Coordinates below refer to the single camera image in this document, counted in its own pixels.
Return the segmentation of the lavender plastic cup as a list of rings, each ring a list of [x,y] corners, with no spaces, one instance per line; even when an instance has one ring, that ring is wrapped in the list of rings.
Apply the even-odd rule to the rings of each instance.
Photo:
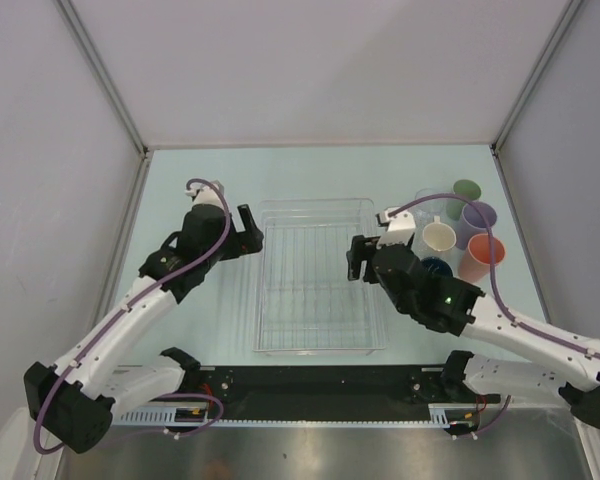
[[[494,208],[481,201],[466,204],[456,225],[456,247],[465,250],[469,240],[480,233],[486,233],[497,222],[498,216]]]

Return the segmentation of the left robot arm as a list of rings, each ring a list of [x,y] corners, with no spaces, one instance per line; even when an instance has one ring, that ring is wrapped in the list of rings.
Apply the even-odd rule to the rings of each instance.
[[[154,365],[120,362],[218,262],[262,250],[264,235],[249,206],[237,210],[243,230],[219,202],[194,205],[181,229],[147,257],[116,308],[52,365],[36,362],[28,368],[24,386],[38,453],[48,452],[41,444],[43,431],[58,439],[58,449],[84,453],[101,441],[116,416],[157,398],[187,400],[199,394],[200,364],[177,347],[160,352]]]

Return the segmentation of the dark blue ceramic mug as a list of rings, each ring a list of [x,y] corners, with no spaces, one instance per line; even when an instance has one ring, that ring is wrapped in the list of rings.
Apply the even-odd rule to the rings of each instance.
[[[435,275],[443,276],[443,277],[453,277],[453,270],[451,266],[444,260],[437,257],[426,257],[421,260],[421,264],[423,268]]]

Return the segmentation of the pink plastic cup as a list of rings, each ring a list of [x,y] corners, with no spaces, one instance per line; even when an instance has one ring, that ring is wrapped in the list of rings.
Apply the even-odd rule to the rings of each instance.
[[[477,283],[489,274],[491,263],[498,266],[505,256],[506,248],[498,238],[491,238],[487,233],[474,235],[460,260],[458,276],[466,282]]]

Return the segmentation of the light green plastic cup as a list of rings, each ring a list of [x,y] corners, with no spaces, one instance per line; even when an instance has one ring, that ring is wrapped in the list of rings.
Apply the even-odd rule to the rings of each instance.
[[[482,189],[478,183],[470,179],[457,180],[451,189],[453,198],[446,200],[446,214],[453,220],[460,219],[462,210],[466,205],[466,200],[479,200],[482,194]]]

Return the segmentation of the white ceramic mug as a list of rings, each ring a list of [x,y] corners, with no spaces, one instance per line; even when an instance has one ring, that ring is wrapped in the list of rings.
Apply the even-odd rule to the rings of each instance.
[[[441,221],[439,216],[427,224],[422,231],[424,244],[437,253],[447,252],[456,245],[457,237],[454,229]]]

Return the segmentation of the clear glass cup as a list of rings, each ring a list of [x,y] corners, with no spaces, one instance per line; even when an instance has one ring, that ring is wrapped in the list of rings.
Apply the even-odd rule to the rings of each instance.
[[[446,200],[444,198],[438,198],[421,202],[411,209],[416,223],[416,236],[414,245],[417,252],[420,252],[426,248],[422,238],[424,228],[429,223],[433,222],[436,216],[439,216],[441,219],[443,219],[445,207]]]

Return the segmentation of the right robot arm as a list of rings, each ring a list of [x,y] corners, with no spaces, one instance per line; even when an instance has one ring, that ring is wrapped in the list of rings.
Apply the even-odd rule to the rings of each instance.
[[[565,379],[558,392],[572,414],[600,429],[600,340],[516,315],[479,287],[428,271],[408,245],[357,235],[346,258],[349,280],[379,284],[399,313],[425,328],[491,343]]]

